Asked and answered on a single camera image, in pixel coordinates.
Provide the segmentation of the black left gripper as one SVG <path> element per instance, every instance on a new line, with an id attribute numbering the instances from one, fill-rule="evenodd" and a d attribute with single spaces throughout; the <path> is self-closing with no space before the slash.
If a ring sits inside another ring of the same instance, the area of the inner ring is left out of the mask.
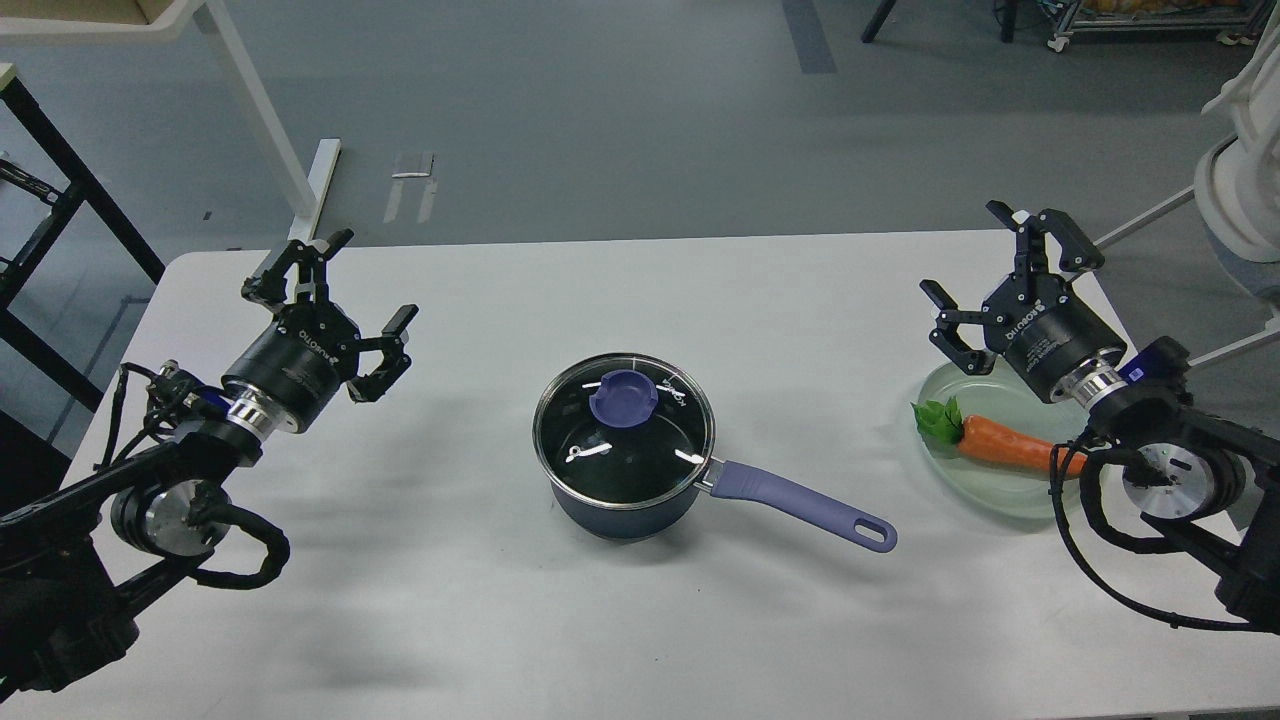
<path id="1" fill-rule="evenodd" d="M 285 411 L 285 430 L 307 430 L 347 382 L 349 397 L 371 404 L 408 370 L 407 329 L 419 306 L 401 306 L 378 337 L 337 306 L 326 282 L 328 263 L 355 237 L 351 228 L 324 240 L 288 240 L 241 286 L 241 297 L 273 313 L 274 322 L 221 375 L 223 387 L 252 388 Z M 379 352 L 370 373 L 355 375 L 360 354 Z"/>

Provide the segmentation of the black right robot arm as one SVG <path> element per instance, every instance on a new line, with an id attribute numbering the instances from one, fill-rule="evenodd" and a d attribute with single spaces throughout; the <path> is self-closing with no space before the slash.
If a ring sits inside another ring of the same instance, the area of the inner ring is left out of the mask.
<path id="1" fill-rule="evenodd" d="M 1277 441 L 1196 409 L 1190 364 L 1162 337 L 1126 361 L 1126 342 L 1073 288 L 1105 256 L 1065 213 L 1027 214 L 992 200 L 1014 234 L 1010 273 L 977 310 L 963 310 L 936 281 L 931 342 L 960 372 L 987 375 L 1006 363 L 1043 404 L 1070 400 L 1083 432 L 1051 445 L 1044 460 L 1053 520 L 1084 575 L 1112 600 L 1174 628 L 1277 632 Z M 1138 602 L 1108 585 L 1073 538 L 1062 493 L 1075 459 L 1091 529 L 1135 555 L 1184 553 L 1219 579 L 1226 621 Z"/>

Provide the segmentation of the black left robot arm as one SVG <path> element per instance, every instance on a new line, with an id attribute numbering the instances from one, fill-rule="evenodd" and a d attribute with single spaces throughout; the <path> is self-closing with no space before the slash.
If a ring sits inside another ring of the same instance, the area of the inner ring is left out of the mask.
<path id="1" fill-rule="evenodd" d="M 402 306 L 364 337 L 330 296 L 326 269 L 353 238 L 291 240 L 241 293 L 270 325 L 218 386 L 169 361 L 122 365 L 102 462 L 3 514 L 3 696 L 58 692 L 123 659 L 137 616 L 184 580 L 224 591 L 274 582 L 283 529 L 224 484 L 275 432 L 302 433 L 346 388 L 378 401 L 410 368 Z"/>

